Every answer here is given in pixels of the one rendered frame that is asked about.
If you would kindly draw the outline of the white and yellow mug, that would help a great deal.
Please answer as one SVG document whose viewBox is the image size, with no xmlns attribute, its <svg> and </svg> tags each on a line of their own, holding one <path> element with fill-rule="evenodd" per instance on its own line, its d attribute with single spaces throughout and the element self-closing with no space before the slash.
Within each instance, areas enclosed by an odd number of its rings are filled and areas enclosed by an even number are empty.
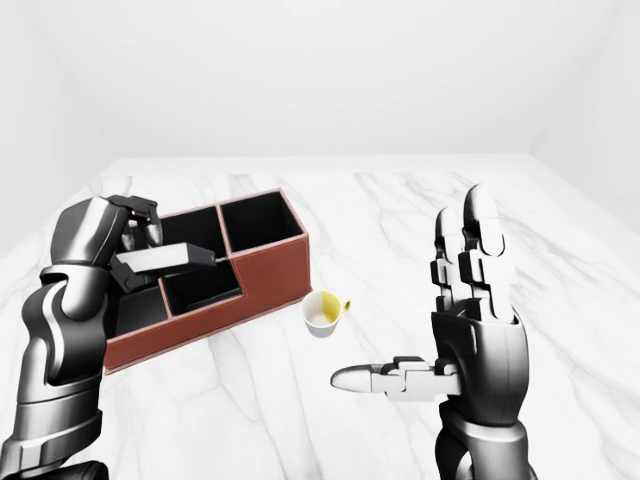
<svg viewBox="0 0 640 480">
<path fill-rule="evenodd" d="M 325 290 L 312 291 L 301 303 L 304 323 L 314 337 L 327 338 L 334 333 L 350 305 L 349 297 L 339 297 Z"/>
</svg>

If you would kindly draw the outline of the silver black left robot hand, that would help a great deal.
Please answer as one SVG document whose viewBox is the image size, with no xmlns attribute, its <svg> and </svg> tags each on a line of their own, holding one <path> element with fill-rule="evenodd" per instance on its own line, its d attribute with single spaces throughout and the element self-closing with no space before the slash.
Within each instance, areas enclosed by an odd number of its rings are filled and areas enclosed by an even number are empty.
<svg viewBox="0 0 640 480">
<path fill-rule="evenodd" d="M 156 278 L 150 274 L 135 273 L 117 256 L 133 252 L 136 248 L 130 227 L 132 221 L 144 231 L 149 246 L 162 244 L 157 203 L 152 200 L 137 196 L 96 196 L 65 209 L 54 230 L 52 263 L 106 270 L 126 293 L 147 287 Z"/>
</svg>

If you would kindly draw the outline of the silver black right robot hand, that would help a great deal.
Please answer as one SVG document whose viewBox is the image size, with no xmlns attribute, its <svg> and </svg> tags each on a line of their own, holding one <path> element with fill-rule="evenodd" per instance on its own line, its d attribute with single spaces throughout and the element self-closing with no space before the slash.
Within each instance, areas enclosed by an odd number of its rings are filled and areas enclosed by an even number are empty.
<svg viewBox="0 0 640 480">
<path fill-rule="evenodd" d="M 487 187 L 469 190 L 461 217 L 449 208 L 440 211 L 434 244 L 431 277 L 440 289 L 431 315 L 436 361 L 397 357 L 350 366 L 336 371 L 330 383 L 394 401 L 447 395 L 473 423 L 511 425 L 528 388 L 527 340 L 511 304 L 513 263 Z"/>
</svg>

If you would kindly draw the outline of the red-brown desk caddy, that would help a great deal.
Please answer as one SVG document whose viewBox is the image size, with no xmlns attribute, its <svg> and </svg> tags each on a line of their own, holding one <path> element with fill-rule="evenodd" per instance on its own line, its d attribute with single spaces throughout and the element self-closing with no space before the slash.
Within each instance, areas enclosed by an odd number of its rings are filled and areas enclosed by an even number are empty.
<svg viewBox="0 0 640 480">
<path fill-rule="evenodd" d="M 294 304 L 311 290 L 309 235 L 280 189 L 161 222 L 165 243 L 211 250 L 217 264 L 121 293 L 107 326 L 108 373 Z"/>
</svg>

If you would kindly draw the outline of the white book with dark cover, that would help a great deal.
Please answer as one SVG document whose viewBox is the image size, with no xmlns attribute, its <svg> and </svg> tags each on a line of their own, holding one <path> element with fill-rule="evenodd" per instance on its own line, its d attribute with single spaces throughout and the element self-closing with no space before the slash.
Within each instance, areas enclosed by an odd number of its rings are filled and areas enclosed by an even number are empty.
<svg viewBox="0 0 640 480">
<path fill-rule="evenodd" d="M 216 266 L 214 251 L 190 243 L 119 253 L 116 258 L 136 274 L 171 275 Z"/>
</svg>

